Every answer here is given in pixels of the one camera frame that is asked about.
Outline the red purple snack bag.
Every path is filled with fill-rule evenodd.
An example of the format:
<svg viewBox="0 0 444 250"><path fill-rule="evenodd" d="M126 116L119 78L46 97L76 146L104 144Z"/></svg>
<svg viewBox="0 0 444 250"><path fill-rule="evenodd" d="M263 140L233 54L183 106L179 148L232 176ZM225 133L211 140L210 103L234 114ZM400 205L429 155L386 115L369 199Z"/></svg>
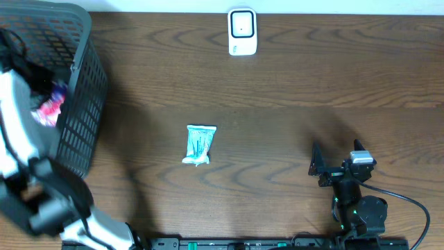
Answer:
<svg viewBox="0 0 444 250"><path fill-rule="evenodd" d="M43 126L55 127L58 116L61 114L61 106L65 102L67 84L64 81L53 82L53 90L50 97L43 102L31 114L35 121Z"/></svg>

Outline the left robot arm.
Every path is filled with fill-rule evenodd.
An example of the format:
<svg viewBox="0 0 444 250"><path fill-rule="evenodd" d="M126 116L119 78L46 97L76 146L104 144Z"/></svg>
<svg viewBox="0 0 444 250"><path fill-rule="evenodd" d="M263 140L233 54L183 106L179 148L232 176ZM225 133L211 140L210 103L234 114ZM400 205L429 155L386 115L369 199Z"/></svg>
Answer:
<svg viewBox="0 0 444 250"><path fill-rule="evenodd" d="M127 223L98 210L84 180L49 153L56 128L33 114L50 101L56 73L18 53L1 29L1 136L11 164L1 165L1 211L30 235L60 236L63 249L150 249Z"/></svg>

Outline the teal snack packet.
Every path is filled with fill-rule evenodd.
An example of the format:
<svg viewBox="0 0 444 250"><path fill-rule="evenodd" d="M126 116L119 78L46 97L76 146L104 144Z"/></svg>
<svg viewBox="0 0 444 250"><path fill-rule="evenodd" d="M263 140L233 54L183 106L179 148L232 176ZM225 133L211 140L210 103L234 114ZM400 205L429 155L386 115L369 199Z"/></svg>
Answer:
<svg viewBox="0 0 444 250"><path fill-rule="evenodd" d="M203 125L188 125L187 153L182 159L184 164L193 164L196 167L200 164L209 164L208 153L212 145L217 127Z"/></svg>

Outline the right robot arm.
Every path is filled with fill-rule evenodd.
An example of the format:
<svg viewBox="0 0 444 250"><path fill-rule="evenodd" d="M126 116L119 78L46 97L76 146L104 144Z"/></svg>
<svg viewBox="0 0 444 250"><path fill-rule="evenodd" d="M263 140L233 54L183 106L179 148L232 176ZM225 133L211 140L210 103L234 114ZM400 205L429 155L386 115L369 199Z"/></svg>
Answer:
<svg viewBox="0 0 444 250"><path fill-rule="evenodd" d="M318 176L318 185L331 187L332 214L341 224L342 232L334 237L337 249L380 249L379 234L385 231L387 202L375 196L363 196L361 185L371 178L377 161L360 141L354 141L354 150L339 167L329 167L321 148L313 143L308 174Z"/></svg>

